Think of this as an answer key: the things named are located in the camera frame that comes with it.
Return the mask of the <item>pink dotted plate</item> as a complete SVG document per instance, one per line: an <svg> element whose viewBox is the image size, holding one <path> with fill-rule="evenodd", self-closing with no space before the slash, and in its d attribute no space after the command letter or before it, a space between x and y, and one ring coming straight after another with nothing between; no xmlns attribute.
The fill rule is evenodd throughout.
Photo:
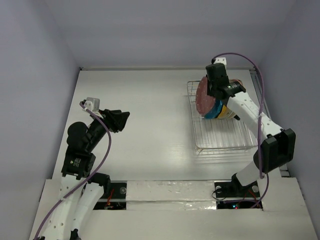
<svg viewBox="0 0 320 240"><path fill-rule="evenodd" d="M198 84L195 93L195 106L200 115L206 115L215 105L216 99L213 96L209 96L208 90L208 78L204 76Z"/></svg>

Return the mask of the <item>blue dotted plate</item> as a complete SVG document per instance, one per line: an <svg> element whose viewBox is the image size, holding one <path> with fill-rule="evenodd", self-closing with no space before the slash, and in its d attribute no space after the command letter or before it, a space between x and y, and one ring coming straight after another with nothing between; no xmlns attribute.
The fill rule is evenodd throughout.
<svg viewBox="0 0 320 240"><path fill-rule="evenodd" d="M216 100L212 109L204 115L205 119L216 119L218 115L221 113L223 108L223 103L220 100Z"/></svg>

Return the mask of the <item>yellow dotted plate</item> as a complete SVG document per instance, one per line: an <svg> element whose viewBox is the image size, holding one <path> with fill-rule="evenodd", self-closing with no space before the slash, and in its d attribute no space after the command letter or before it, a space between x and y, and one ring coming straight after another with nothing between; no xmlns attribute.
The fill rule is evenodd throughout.
<svg viewBox="0 0 320 240"><path fill-rule="evenodd" d="M221 112L219 113L217 118L218 119L227 119L230 116L231 113L232 113L232 111L228 107L223 105L222 109L221 109Z"/></svg>

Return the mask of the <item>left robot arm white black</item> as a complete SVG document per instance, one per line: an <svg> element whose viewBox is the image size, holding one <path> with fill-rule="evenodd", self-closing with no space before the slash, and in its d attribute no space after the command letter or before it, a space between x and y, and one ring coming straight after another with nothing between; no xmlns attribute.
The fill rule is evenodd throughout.
<svg viewBox="0 0 320 240"><path fill-rule="evenodd" d="M38 227L36 240L79 240L98 200L110 194L110 176L93 169L93 150L104 136L121 132L130 113L108 109L92 112L87 108L85 111L93 121L90 125L75 122L67 130L57 203Z"/></svg>

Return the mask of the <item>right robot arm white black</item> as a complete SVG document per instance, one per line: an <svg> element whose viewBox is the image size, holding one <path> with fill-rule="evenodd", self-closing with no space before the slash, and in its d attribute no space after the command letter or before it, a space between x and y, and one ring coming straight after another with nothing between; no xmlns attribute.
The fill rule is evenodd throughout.
<svg viewBox="0 0 320 240"><path fill-rule="evenodd" d="M223 63L206 66L207 94L236 113L257 140L252 161L231 177L230 190L242 196L249 185L293 159L296 133L274 123L251 99L238 81L230 82Z"/></svg>

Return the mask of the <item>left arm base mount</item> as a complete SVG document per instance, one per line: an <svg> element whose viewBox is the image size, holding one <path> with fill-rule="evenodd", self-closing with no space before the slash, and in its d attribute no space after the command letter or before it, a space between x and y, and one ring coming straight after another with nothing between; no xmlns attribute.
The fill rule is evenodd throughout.
<svg viewBox="0 0 320 240"><path fill-rule="evenodd" d="M125 210L127 208L127 182L112 181L110 190L95 204L94 210Z"/></svg>

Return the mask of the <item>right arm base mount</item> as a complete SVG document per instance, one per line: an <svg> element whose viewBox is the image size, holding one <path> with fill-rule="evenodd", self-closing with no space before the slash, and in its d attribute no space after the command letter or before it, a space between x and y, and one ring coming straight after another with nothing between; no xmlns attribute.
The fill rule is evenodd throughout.
<svg viewBox="0 0 320 240"><path fill-rule="evenodd" d="M236 189L230 181L218 181L214 183L211 196L215 200L218 210L263 208L259 203L261 194L257 182L248 187Z"/></svg>

